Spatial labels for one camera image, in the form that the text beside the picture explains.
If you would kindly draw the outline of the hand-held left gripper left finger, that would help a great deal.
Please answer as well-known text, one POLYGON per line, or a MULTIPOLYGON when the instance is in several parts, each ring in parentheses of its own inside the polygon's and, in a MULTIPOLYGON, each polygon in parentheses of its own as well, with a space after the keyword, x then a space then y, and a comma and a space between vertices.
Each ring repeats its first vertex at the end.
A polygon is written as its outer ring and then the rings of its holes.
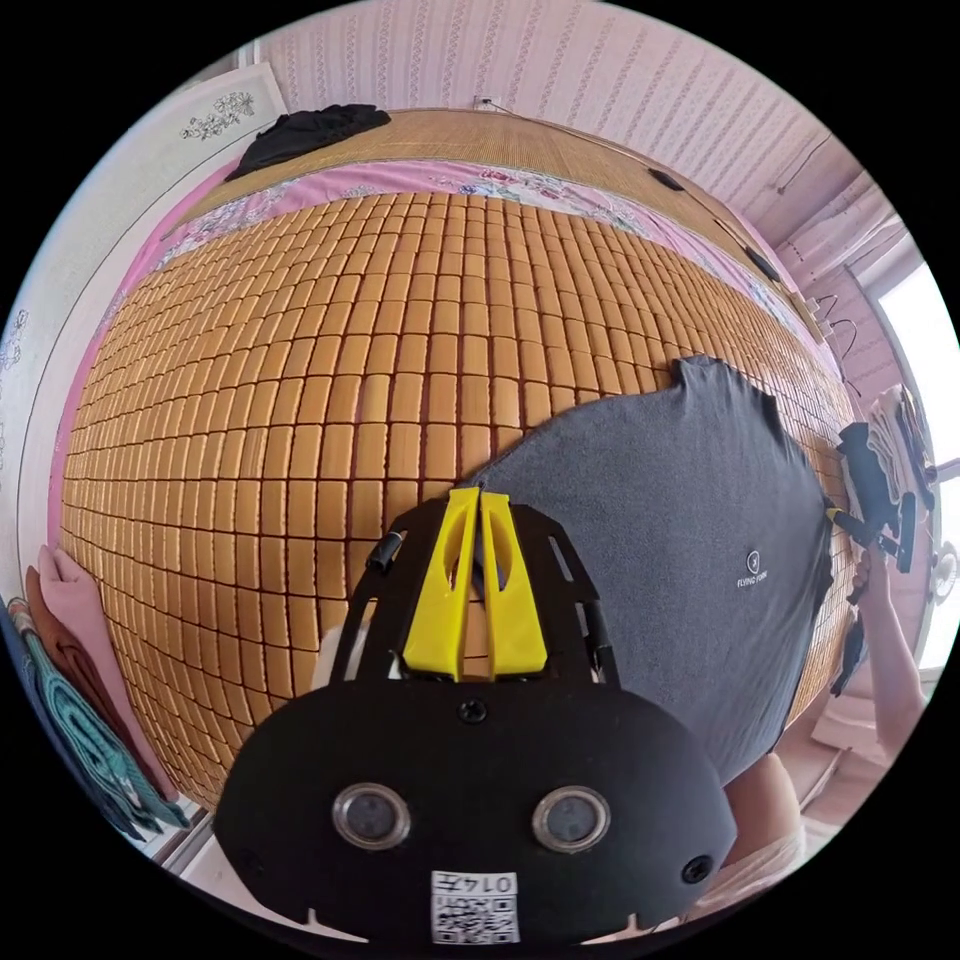
POLYGON ((458 681, 475 553, 479 490, 453 489, 442 509, 403 650, 406 668, 458 681))

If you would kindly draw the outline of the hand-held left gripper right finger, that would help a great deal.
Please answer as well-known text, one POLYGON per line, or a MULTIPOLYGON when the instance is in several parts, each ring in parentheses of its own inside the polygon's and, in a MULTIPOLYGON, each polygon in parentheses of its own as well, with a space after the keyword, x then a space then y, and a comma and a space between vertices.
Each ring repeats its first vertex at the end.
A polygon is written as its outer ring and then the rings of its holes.
POLYGON ((539 674, 547 647, 507 495, 480 494, 480 532, 491 678, 539 674))

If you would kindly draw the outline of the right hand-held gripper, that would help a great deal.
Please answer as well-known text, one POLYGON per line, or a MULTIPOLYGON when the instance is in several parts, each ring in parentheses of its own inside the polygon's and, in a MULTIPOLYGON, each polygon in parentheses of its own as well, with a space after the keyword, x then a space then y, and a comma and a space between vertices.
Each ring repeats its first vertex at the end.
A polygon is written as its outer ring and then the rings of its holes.
POLYGON ((868 445, 863 422, 843 428, 836 452, 841 456, 848 508, 828 507, 825 515, 859 546, 877 544, 890 557, 899 552, 900 503, 894 501, 888 477, 868 445))

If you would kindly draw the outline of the person's right hand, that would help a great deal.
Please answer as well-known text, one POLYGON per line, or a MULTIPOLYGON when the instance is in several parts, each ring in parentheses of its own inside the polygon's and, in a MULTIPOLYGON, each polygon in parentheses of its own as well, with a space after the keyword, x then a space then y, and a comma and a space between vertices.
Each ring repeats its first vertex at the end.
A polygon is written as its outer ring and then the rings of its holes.
POLYGON ((893 610, 889 557, 877 544, 862 551, 858 560, 850 601, 866 616, 893 610))

